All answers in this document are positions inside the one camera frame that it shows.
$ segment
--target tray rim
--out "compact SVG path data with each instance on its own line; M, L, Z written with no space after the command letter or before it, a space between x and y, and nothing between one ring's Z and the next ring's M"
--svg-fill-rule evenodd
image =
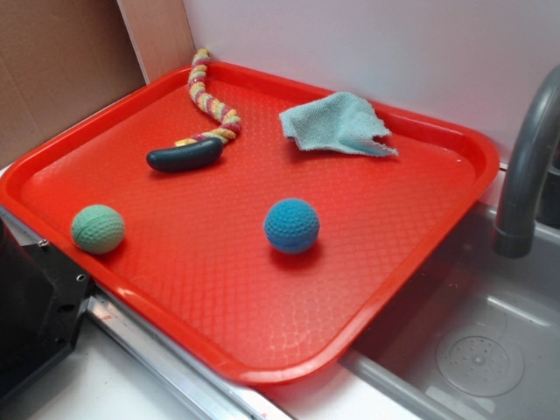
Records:
M212 64L212 77L223 80L226 78L235 81L236 77L250 78L255 81L264 81L283 85L290 83L290 89L295 89L298 95L301 95L302 103L317 99L331 94L333 91L321 87L313 87L294 80L284 79L275 75L258 72L246 67L231 65L228 63L216 62ZM95 135L87 133L82 134L84 129L96 129L99 133L107 130L115 124L123 121L126 117L133 115L139 109L142 109L158 98L170 93L175 88L179 88L186 84L190 67L181 67L160 79L154 81L150 85L141 87L136 92L122 98L114 104L102 109L98 113L90 116L84 121L76 124L71 129L64 131L53 139L47 141L37 149L32 150L28 154L18 159L6 173L0 178L0 203L9 211L16 215L23 223L37 231L40 235L48 238L49 241L57 245L63 252L73 258L82 266L87 266L90 274L94 278L118 277L119 281L124 284L130 284L127 279L116 275L107 269L92 255L88 255L78 250L72 243L60 234L55 228L43 222L37 213L32 212L18 201L17 192L25 182L36 172L47 167L56 158L66 155L69 151L74 150L81 144L95 138ZM476 162L466 157L474 166L476 178L471 184L471 188L459 199L453 208L443 217L437 225L427 234L415 247L413 252L407 256L405 261L401 263L391 276L398 275L404 280L395 287L395 285L384 283L376 294L389 293L393 296L400 287L406 283L408 277L413 274L414 270L420 265L427 256L423 249L429 248L430 252L444 239L446 233L462 219L468 210L474 205L478 197L487 189L494 180L499 170L499 156L494 145L486 136L478 131L468 129L466 127L438 120L437 118L420 115L408 110L391 107L376 101L370 101L374 106L375 112L383 119L384 116L392 116L402 119L410 123L420 124L424 127L436 127L439 130L446 130L457 135L458 140L465 142L454 144L452 149L460 153L464 150L468 153L477 155ZM119 300L122 300L132 310L138 312L143 318L146 318L163 333L170 335L172 338L177 336L176 332L182 332L181 335L196 335L197 340L187 347L197 357L219 371L221 374L238 382L244 382L252 385L270 384L279 382L289 382L328 365L340 357L350 346L352 339L357 337L363 328L375 317L382 307L390 300L379 306L379 301L375 297L371 297L359 309L357 316L353 317L342 329L342 331L329 341L325 347L312 357L299 362L297 364L287 366L281 369L255 369L247 366L238 360L234 362L233 357L225 352L224 349L218 348L210 339L196 332L189 325L179 322L173 316L169 316L163 308L151 302L146 296L140 292L127 294L127 296L115 294Z

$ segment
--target blue ball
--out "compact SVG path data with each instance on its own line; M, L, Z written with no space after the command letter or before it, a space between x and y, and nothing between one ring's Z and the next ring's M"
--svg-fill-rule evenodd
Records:
M315 209L302 199L283 199L266 216L264 233L278 251L300 254L317 240L319 217Z

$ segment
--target green ball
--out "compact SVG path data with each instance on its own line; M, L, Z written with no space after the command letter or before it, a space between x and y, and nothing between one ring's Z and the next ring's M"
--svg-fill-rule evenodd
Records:
M124 237L124 220L111 207L96 204L81 210L72 221L75 244L90 254L115 249Z

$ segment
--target white wall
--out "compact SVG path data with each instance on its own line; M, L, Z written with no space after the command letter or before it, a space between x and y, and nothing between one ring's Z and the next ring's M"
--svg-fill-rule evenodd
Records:
M217 60L459 123L507 161L560 63L560 0L184 0Z

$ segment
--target stainless steel sink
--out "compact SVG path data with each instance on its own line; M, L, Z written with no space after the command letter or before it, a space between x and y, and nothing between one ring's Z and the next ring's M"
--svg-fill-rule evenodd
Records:
M342 361L420 417L560 418L560 234L503 258L494 215L477 205Z

